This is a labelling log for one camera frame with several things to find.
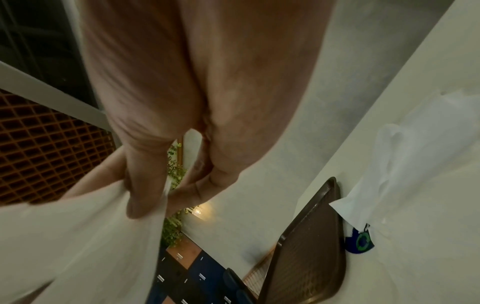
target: brown grid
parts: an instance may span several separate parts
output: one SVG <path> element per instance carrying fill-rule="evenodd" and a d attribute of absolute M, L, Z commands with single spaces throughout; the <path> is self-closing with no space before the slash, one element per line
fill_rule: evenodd
<path fill-rule="evenodd" d="M 56 200 L 114 149 L 110 132 L 0 90 L 0 205 Z"/>

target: blue label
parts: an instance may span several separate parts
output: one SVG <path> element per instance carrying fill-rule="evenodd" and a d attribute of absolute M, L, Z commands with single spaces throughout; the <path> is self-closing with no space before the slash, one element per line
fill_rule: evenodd
<path fill-rule="evenodd" d="M 370 233 L 365 227 L 365 231 L 359 232 L 355 228 L 352 230 L 351 236 L 345 238 L 345 249 L 354 254 L 361 254 L 369 251 L 375 247 L 374 243 L 370 239 Z"/>

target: table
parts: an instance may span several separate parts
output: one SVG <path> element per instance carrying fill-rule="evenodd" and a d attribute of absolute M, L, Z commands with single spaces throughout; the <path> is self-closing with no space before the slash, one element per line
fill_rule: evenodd
<path fill-rule="evenodd" d="M 331 176 L 337 178 L 342 197 L 351 191 L 368 166 L 381 126 L 400 121 L 432 92 L 480 87 L 478 33 L 480 1 L 456 0 L 299 198 L 293 218 Z M 347 254 L 343 285 L 323 303 L 395 303 L 395 292 L 374 248 L 360 255 Z"/>

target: green plant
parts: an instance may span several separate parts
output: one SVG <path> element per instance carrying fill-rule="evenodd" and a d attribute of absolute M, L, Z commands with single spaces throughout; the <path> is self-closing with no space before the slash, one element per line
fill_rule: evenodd
<path fill-rule="evenodd" d="M 175 189 L 185 176 L 186 170 L 177 162 L 176 155 L 181 144 L 172 145 L 168 150 L 168 176 L 171 178 L 170 190 Z M 163 222 L 161 240 L 166 246 L 175 246 L 182 239 L 182 214 L 188 211 L 179 211 Z"/>

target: brown plastic tray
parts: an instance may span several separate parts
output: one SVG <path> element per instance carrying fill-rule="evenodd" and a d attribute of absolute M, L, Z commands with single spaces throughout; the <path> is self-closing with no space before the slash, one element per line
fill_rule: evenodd
<path fill-rule="evenodd" d="M 331 177 L 283 232 L 258 304 L 318 303 L 337 293 L 347 262 L 343 222 L 329 203 L 339 198 Z"/>

